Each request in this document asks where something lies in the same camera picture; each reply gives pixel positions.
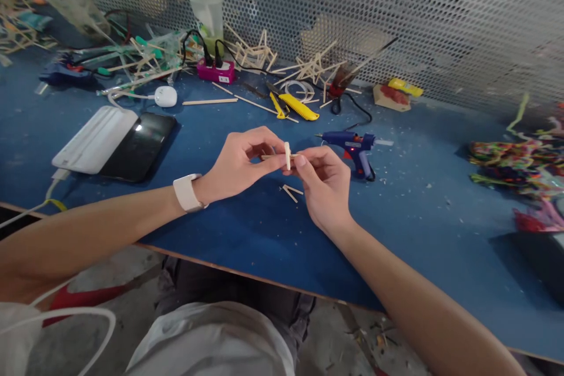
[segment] white power bank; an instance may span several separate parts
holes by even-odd
[[[137,121],[132,110],[101,107],[51,164],[74,172],[97,174]]]

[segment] white sleeve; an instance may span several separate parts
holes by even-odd
[[[30,305],[0,303],[0,331],[19,321],[40,315]],[[29,354],[39,338],[42,321],[34,321],[0,335],[0,374],[25,376]]]

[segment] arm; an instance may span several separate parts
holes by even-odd
[[[216,164],[193,182],[204,204],[239,194],[285,164],[284,152],[266,127],[229,134]],[[186,214],[174,188],[116,197],[77,207],[26,226],[0,242],[0,301],[30,303],[76,273]]]
[[[327,146],[294,159],[308,211],[438,376],[522,375],[509,351],[469,312],[362,229],[348,209],[350,169]]]

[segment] hand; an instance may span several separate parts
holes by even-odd
[[[271,157],[260,163],[251,159],[261,155],[284,153],[284,142],[266,126],[232,132],[212,169],[193,182],[196,198],[204,203],[233,197],[252,184],[286,164],[284,155]]]
[[[332,241],[354,224],[348,209],[351,169],[328,146],[304,150],[294,158],[296,174],[304,183],[305,202],[311,219]]]

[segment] pink power strip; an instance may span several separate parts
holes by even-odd
[[[232,84],[235,82],[235,64],[233,62],[224,61],[221,68],[216,68],[215,64],[211,67],[206,66],[204,59],[200,60],[196,65],[198,76],[203,80]]]

